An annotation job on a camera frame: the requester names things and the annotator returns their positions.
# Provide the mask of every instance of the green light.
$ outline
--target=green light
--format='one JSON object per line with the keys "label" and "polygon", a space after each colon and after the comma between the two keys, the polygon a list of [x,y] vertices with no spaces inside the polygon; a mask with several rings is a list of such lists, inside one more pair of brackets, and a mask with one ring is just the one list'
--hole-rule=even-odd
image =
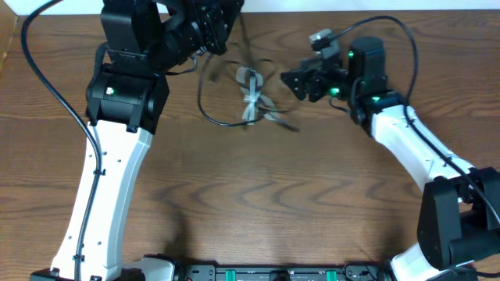
{"label": "green light", "polygon": [[330,95],[333,96],[333,97],[336,96],[336,95],[338,95],[340,92],[341,92],[341,89],[336,88],[336,87],[330,89]]}

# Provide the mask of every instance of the wooden table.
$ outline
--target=wooden table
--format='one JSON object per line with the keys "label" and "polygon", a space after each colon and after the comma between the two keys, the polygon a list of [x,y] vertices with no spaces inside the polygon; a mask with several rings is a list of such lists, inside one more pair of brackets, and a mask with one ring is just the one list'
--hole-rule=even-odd
{"label": "wooden table", "polygon": [[[310,34],[379,14],[245,19],[255,56],[274,59],[283,71],[312,55]],[[412,104],[421,119],[458,155],[500,169],[500,12],[389,14],[411,27],[419,45]],[[362,35],[384,39],[390,84],[405,92],[413,67],[405,35],[393,23],[372,23],[346,36],[344,50]],[[104,40],[98,16],[43,16],[30,30],[40,68],[80,113]],[[159,252],[221,264],[383,261],[416,242],[420,190],[391,153],[326,100],[303,102],[292,114],[301,133],[268,122],[227,129],[198,112],[196,81],[195,74],[169,78],[170,98],[130,207],[125,261]],[[239,93],[227,78],[207,84],[207,112],[236,121]],[[284,107],[293,104],[277,76],[267,93]],[[85,139],[25,62],[20,25],[0,75],[0,118],[0,279],[21,280],[49,267],[59,249]],[[479,266],[496,272],[500,259]]]}

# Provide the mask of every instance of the white wall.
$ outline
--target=white wall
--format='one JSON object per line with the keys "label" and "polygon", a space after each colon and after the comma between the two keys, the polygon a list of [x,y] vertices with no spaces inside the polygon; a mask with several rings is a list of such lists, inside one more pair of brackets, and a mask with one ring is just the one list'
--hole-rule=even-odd
{"label": "white wall", "polygon": [[[48,0],[3,0],[27,15]],[[102,0],[65,0],[46,14],[99,14]],[[244,12],[500,9],[500,0],[246,0]]]}

